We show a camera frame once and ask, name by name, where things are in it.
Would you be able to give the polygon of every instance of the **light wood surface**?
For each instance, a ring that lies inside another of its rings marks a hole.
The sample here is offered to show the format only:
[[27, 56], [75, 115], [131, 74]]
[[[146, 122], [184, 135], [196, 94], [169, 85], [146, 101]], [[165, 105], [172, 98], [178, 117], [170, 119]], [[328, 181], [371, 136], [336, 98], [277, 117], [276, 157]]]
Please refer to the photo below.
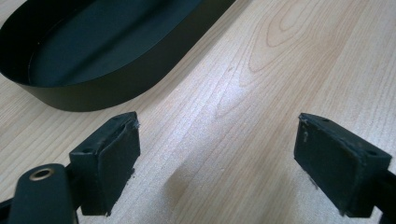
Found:
[[[22, 2], [0, 0], [0, 25]], [[377, 223], [341, 217], [293, 148], [307, 112], [396, 156], [396, 1], [236, 0], [158, 85], [106, 110], [60, 111], [4, 77], [0, 93], [0, 201], [136, 111], [134, 177], [110, 217], [81, 223]]]

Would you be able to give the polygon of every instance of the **black tray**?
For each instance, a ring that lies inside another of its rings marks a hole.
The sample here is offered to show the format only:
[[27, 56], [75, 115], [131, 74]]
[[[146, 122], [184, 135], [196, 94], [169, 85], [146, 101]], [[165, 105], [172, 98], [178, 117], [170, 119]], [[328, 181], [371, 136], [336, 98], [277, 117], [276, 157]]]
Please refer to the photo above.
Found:
[[29, 0], [0, 30], [0, 72], [44, 103], [92, 111], [159, 82], [235, 0]]

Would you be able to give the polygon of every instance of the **wooden table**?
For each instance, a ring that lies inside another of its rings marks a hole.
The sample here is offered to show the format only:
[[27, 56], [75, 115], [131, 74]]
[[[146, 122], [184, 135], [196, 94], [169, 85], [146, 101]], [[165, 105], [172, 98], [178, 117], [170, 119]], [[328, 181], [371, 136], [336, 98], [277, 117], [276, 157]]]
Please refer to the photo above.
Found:
[[[22, 2], [0, 1], [0, 24]], [[4, 77], [0, 93], [0, 201], [136, 111], [133, 178], [110, 217], [81, 223], [377, 223], [341, 217], [293, 148], [307, 112], [396, 155], [396, 1], [237, 0], [154, 88], [101, 111], [51, 108]]]

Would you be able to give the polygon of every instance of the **round hole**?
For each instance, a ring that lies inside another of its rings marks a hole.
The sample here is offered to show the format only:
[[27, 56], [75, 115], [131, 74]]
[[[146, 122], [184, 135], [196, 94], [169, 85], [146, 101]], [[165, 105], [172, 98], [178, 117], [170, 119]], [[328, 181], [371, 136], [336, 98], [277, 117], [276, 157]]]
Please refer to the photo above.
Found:
[[376, 152], [372, 151], [372, 150], [367, 150], [367, 153], [372, 155], [372, 156], [376, 156]]
[[51, 175], [53, 175], [53, 173], [54, 173], [53, 169], [44, 168], [44, 169], [40, 169], [40, 170], [35, 171], [34, 173], [32, 173], [30, 175], [29, 178], [30, 178], [30, 180], [38, 181], [38, 180], [42, 180], [42, 179], [50, 177]]

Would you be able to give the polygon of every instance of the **tabletop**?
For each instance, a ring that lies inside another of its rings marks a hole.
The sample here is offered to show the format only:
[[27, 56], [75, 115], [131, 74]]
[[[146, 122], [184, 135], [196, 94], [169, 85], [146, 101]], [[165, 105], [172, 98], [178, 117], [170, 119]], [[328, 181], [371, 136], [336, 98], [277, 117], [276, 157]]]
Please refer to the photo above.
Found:
[[[22, 0], [0, 0], [0, 25]], [[396, 155], [396, 1], [236, 0], [156, 86], [76, 113], [0, 76], [0, 201], [136, 111], [141, 156], [110, 217], [81, 223], [377, 223], [341, 217], [293, 158], [300, 113]], [[394, 161], [389, 169], [395, 173]]]

